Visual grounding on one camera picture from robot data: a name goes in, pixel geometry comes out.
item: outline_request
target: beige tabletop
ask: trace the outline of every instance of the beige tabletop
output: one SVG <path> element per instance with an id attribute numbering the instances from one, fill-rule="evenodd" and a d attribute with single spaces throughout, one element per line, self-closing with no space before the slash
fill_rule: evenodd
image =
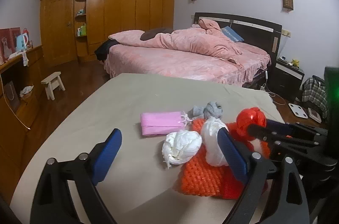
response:
<path id="1" fill-rule="evenodd" d="M 264 91 L 159 75 L 121 74 L 105 83 L 73 111 L 40 147 L 28 164 L 11 201 L 11 209 L 23 224 L 29 223 L 32 200 L 41 171 L 50 157 L 75 159 L 103 142 L 114 128 L 122 132 L 122 145 L 97 190 L 119 224 L 222 223 L 234 201 L 187 196 L 173 188 L 181 166 L 167 170 L 161 155 L 164 136 L 143 138 L 140 113 L 189 111 L 194 105 L 218 101 L 224 122 L 238 113 L 259 107 L 267 118 L 283 122 L 270 96 Z M 80 220 L 90 223 L 70 182 Z M 263 209 L 262 196 L 253 222 Z"/>

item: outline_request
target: blue pillow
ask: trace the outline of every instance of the blue pillow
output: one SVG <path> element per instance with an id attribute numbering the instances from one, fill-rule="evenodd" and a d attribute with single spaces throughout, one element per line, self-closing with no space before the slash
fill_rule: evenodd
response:
<path id="1" fill-rule="evenodd" d="M 222 28 L 221 31 L 225 36 L 227 36 L 233 42 L 243 42 L 244 39 L 239 36 L 234 30 L 232 30 L 229 26 Z"/>

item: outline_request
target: plaid shirt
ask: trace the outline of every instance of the plaid shirt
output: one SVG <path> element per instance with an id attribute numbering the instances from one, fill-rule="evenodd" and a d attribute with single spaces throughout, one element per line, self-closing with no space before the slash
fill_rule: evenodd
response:
<path id="1" fill-rule="evenodd" d="M 303 84 L 302 101 L 312 102 L 317 105 L 321 111 L 323 119 L 327 117 L 327 101 L 325 86 L 321 86 L 318 81 L 308 78 Z"/>

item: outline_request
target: dark wooden headboard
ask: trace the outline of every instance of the dark wooden headboard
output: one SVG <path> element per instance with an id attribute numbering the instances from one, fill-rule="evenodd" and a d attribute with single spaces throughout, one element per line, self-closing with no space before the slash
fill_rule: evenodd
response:
<path id="1" fill-rule="evenodd" d="M 247 16 L 217 13 L 195 13 L 194 23 L 197 24 L 199 19 L 204 17 L 216 21 L 220 28 L 231 27 L 245 40 L 245 43 L 265 50 L 271 57 L 271 66 L 275 66 L 280 44 L 281 25 Z"/>

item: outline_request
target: wooden wardrobe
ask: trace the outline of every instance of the wooden wardrobe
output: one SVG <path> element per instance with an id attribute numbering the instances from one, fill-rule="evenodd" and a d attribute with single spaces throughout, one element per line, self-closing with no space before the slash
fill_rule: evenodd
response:
<path id="1" fill-rule="evenodd" d="M 45 60 L 49 66 L 78 58 L 94 60 L 94 51 L 108 36 L 125 30 L 173 27 L 174 0 L 41 0 L 40 29 Z M 86 35 L 76 30 L 86 24 Z"/>

